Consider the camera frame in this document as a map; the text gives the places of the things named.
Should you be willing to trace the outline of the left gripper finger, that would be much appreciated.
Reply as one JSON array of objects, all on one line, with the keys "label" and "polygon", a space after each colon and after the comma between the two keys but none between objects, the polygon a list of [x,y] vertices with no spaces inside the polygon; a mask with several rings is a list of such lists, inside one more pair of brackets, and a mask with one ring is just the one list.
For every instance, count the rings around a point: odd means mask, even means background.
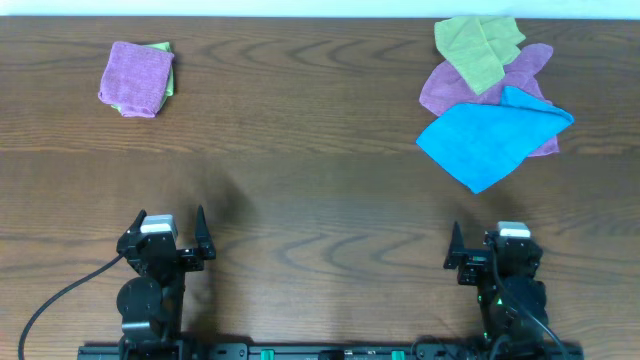
[{"label": "left gripper finger", "polygon": [[144,221],[144,219],[146,218],[147,213],[144,209],[142,209],[138,215],[136,216],[135,220],[133,221],[133,223],[131,224],[131,226],[128,228],[127,233],[128,234],[138,234],[141,230],[141,225]]},{"label": "left gripper finger", "polygon": [[194,237],[198,244],[198,251],[204,260],[213,260],[216,258],[216,249],[213,243],[213,237],[206,223],[204,208],[198,206],[196,214],[196,223]]}]

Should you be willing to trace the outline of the blue microfiber cloth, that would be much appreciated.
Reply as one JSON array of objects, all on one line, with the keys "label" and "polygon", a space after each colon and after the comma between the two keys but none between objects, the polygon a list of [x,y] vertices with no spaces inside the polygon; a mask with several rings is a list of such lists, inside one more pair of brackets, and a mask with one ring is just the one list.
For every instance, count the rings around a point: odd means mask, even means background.
[{"label": "blue microfiber cloth", "polygon": [[573,123],[569,112],[507,86],[497,105],[453,106],[425,128],[416,144],[478,194]]}]

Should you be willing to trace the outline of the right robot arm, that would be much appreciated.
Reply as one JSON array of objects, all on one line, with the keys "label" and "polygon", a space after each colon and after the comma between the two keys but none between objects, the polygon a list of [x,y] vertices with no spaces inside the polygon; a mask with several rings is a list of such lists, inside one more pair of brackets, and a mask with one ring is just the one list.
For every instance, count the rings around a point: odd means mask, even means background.
[{"label": "right robot arm", "polygon": [[529,345],[543,341],[548,325],[546,286],[535,279],[542,256],[521,222],[500,221],[484,234],[481,248],[466,247],[455,223],[443,267],[457,272],[460,285],[477,289],[488,339],[506,335]]}]

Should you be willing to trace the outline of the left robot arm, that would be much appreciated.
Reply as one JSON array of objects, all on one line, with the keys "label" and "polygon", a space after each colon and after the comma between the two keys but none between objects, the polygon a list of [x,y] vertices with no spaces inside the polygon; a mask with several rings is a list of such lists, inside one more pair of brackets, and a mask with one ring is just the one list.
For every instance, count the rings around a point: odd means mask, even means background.
[{"label": "left robot arm", "polygon": [[140,211],[118,239],[116,251],[137,276],[120,289],[116,305],[125,338],[135,344],[168,344],[180,337],[185,276],[216,258],[204,209],[196,213],[197,246],[179,249],[174,217]]}]

